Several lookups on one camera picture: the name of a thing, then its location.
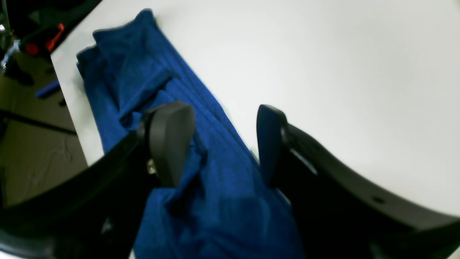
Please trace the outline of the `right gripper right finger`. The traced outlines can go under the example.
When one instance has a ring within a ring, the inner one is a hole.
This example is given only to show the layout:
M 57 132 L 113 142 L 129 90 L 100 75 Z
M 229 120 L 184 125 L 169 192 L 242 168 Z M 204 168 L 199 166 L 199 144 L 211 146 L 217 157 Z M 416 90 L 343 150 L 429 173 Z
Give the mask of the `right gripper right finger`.
M 357 174 L 281 110 L 259 106 L 257 140 L 263 181 L 291 203 L 307 258 L 447 259 L 459 248 L 459 217 Z

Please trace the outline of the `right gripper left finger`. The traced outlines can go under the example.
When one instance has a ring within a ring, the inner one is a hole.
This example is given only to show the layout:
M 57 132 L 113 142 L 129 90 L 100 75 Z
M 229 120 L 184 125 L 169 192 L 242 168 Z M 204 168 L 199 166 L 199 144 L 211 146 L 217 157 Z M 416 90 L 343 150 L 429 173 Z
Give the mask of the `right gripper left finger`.
M 195 126 L 194 108 L 182 101 L 148 110 L 92 166 L 2 209 L 1 256 L 127 259 L 151 191 L 179 186 Z

